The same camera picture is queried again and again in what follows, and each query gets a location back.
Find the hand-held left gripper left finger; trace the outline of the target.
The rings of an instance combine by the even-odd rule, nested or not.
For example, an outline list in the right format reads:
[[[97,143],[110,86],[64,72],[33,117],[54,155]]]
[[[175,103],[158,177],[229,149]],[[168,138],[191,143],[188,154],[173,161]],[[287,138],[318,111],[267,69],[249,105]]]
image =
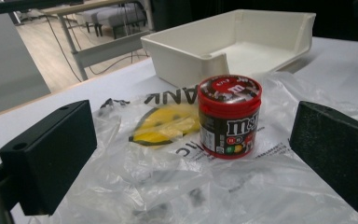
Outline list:
[[[88,100],[53,111],[0,149],[4,205],[53,214],[96,147]]]

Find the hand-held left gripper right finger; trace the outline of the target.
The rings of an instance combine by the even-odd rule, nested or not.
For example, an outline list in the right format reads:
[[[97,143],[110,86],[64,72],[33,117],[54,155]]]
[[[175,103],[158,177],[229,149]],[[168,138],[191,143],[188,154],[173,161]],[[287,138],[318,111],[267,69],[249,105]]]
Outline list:
[[[358,120],[331,107],[301,101],[289,145],[358,212]]]

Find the red-lidded candy jar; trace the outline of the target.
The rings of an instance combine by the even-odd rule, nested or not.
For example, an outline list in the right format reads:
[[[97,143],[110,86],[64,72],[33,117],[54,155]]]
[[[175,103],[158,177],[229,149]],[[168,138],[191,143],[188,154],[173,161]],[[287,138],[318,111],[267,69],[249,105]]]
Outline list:
[[[255,146],[261,85],[249,77],[210,77],[198,86],[200,143],[216,158],[233,160]]]

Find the clear plastic bag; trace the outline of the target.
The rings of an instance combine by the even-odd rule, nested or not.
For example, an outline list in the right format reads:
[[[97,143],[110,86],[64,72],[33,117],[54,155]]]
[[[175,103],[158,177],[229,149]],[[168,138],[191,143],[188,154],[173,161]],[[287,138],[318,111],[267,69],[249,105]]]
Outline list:
[[[254,150],[217,159],[200,145],[197,96],[183,88],[108,100],[94,115],[98,146],[43,224],[358,224],[358,213],[289,147],[297,105],[307,100],[358,119],[289,73],[262,80]]]

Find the white plastic bin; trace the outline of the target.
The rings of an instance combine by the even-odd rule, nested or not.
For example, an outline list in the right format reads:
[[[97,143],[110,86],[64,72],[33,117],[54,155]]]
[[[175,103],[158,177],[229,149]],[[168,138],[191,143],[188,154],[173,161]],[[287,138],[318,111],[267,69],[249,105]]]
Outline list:
[[[310,51],[316,15],[237,9],[141,38],[158,77],[175,87],[233,74],[255,79]]]

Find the grey partition panel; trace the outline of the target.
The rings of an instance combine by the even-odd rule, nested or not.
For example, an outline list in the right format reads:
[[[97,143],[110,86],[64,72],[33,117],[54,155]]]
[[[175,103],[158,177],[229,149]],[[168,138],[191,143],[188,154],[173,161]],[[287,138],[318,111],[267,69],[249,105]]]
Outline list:
[[[0,112],[50,94],[11,18],[0,14]]]

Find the white-legged desk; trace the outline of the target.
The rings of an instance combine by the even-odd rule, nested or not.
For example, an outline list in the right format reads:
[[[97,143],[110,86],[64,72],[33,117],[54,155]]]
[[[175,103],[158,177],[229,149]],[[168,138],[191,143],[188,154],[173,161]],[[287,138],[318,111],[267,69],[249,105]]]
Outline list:
[[[62,30],[69,44],[71,53],[75,60],[77,69],[83,80],[88,79],[85,68],[97,63],[113,59],[117,56],[136,51],[142,47],[141,37],[149,35],[154,31],[154,23],[152,19],[151,0],[89,0],[80,5],[63,5],[58,7],[50,7],[42,9],[41,12],[46,16],[57,16],[62,26]],[[121,5],[127,3],[139,2],[145,9],[146,21],[148,29],[138,34],[121,37],[101,45],[88,49],[77,49],[70,35],[65,16],[78,12],[96,9],[100,7],[108,7],[112,5]]]

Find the grey sofa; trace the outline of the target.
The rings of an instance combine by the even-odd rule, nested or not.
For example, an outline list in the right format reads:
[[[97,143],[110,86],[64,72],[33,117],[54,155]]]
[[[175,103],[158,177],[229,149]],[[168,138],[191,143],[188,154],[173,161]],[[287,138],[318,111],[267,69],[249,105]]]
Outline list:
[[[138,1],[90,9],[78,13],[78,16],[88,32],[90,32],[90,27],[93,27],[97,37],[103,35],[104,25],[110,27],[113,30],[113,36],[117,37],[118,27],[124,27],[128,33],[130,26],[135,27],[140,22],[147,22],[145,8]]]

